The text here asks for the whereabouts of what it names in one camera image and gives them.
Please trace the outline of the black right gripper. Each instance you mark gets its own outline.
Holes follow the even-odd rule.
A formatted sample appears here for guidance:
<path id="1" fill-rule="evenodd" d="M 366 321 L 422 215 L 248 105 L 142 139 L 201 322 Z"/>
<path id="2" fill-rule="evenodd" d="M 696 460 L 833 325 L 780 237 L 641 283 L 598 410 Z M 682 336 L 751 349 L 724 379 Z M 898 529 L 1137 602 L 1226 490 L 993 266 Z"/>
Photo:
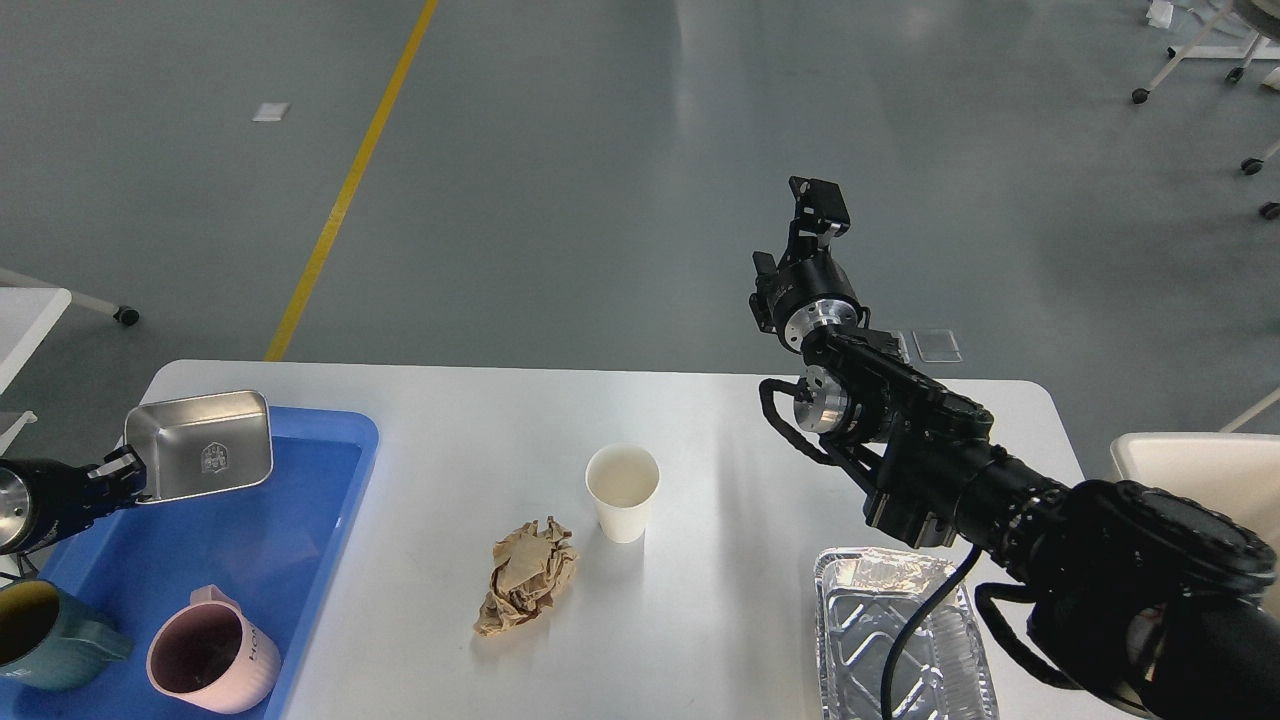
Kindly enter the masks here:
<path id="1" fill-rule="evenodd" d="M 758 329 L 777 334 L 788 351 L 799 354 L 803 341 L 819 327 L 865 325 L 865 306 L 829 254 L 831 241 L 851 227 L 840 186 L 791 176 L 788 187 L 795 200 L 790 264 L 778 269 L 773 254 L 754 251 L 755 288 L 748 301 Z"/>

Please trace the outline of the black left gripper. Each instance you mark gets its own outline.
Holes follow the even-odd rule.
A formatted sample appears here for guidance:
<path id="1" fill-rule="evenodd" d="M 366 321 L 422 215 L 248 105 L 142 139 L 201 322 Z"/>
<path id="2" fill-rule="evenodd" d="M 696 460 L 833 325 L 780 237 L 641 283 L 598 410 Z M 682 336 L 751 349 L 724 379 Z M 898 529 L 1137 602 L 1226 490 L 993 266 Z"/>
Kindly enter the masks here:
<path id="1" fill-rule="evenodd" d="M 4 555 L 49 547 L 88 529 L 106 512 L 151 500 L 143 461 L 131 446 L 114 448 L 93 469 L 50 459 L 4 459 L 1 482 Z"/>

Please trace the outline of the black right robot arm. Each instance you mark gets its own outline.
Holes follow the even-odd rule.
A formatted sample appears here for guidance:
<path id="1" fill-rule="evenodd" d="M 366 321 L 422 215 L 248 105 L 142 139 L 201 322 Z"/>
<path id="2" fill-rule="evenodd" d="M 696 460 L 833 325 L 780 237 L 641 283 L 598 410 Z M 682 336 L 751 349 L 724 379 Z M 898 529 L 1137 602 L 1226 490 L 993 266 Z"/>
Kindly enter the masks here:
<path id="1" fill-rule="evenodd" d="M 1192 498 L 1134 480 L 1065 486 L 993 445 L 986 407 L 870 327 L 829 252 L 851 224 L 840 187 L 788 187 L 786 250 L 753 254 L 749 305 L 805 373 L 763 380 L 762 411 L 797 451 L 855 480 L 869 527 L 914 548 L 972 544 L 908 628 L 987 555 L 1011 582 L 978 585 L 978 612 L 1038 682 L 1138 717 L 1275 717 L 1277 619 L 1262 606 L 1274 548 Z"/>

